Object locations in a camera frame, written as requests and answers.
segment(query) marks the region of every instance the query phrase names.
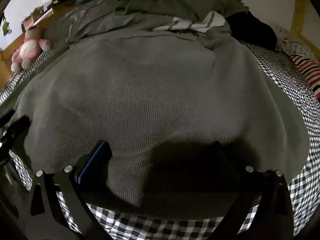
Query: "striped cloth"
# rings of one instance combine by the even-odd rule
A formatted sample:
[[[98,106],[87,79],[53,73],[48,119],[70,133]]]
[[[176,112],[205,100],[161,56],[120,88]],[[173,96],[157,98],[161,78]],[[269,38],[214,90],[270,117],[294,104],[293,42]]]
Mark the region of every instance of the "striped cloth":
[[[304,54],[293,54],[290,57],[307,80],[316,98],[320,98],[320,65]]]
[[[223,26],[225,24],[225,18],[218,14],[217,12],[209,12],[203,22],[192,22],[189,20],[181,19],[178,17],[174,17],[172,23],[156,27],[154,31],[174,31],[174,30],[195,30],[201,33],[205,33],[207,30],[211,29],[212,27]]]

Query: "pink teddy bear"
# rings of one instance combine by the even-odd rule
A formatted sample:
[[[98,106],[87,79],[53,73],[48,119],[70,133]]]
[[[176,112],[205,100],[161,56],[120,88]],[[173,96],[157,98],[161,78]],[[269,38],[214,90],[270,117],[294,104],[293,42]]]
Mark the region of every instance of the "pink teddy bear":
[[[41,39],[41,27],[34,26],[26,31],[23,44],[13,53],[11,61],[11,70],[14,73],[19,72],[21,67],[28,69],[36,58],[40,55],[41,50],[48,51],[52,44],[48,40]]]

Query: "pillow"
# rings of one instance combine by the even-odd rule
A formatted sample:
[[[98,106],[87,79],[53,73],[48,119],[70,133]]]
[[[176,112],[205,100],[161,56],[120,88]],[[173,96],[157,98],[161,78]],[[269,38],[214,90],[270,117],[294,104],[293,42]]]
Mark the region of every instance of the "pillow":
[[[304,54],[293,54],[291,59],[307,80],[316,98],[320,98],[320,65]]]
[[[302,39],[279,25],[273,25],[271,27],[278,38],[278,45],[284,50],[286,54],[288,54],[289,56],[291,56],[292,54],[304,54],[309,59],[315,61],[316,63],[319,63],[313,51],[303,43]]]

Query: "white towel with gray stripes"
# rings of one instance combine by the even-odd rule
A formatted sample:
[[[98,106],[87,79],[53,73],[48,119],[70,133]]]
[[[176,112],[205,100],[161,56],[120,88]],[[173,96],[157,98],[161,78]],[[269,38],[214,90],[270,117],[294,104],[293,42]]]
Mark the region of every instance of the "white towel with gray stripes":
[[[203,22],[192,22],[189,20],[174,17],[172,23],[156,27],[154,31],[173,31],[173,30],[195,30],[201,33],[205,33],[212,27],[223,26],[225,24],[225,18],[217,12],[209,12]]]

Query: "black and white checkered sheet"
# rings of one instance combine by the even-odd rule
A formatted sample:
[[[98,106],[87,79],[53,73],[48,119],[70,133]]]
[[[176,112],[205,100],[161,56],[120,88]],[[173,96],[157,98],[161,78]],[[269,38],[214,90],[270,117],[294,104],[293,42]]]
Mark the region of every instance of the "black and white checkered sheet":
[[[307,82],[286,54],[272,52],[252,44],[243,44],[255,55],[260,68],[293,100],[302,112],[308,128],[309,156],[301,173],[288,186],[293,206],[294,234],[296,235],[308,222],[320,201],[320,105]],[[10,155],[15,161],[23,184],[30,190],[32,180],[27,168],[14,153],[11,152]],[[63,199],[63,194],[57,192],[57,196],[70,228],[79,232]],[[148,219],[87,205],[103,228],[116,240],[200,240],[209,237],[222,220],[222,217],[201,221]],[[252,208],[240,231],[249,228],[256,211],[257,206]]]
[[[17,87],[17,85],[31,72],[35,70],[36,67],[38,67],[52,52],[54,51],[54,48],[50,49],[49,51],[42,52],[35,60],[35,62],[31,65],[30,68],[24,69],[19,73],[14,73],[10,76],[9,80],[5,84],[3,90],[0,93],[0,104],[2,104],[8,97],[11,95],[11,93],[14,91],[14,89]]]

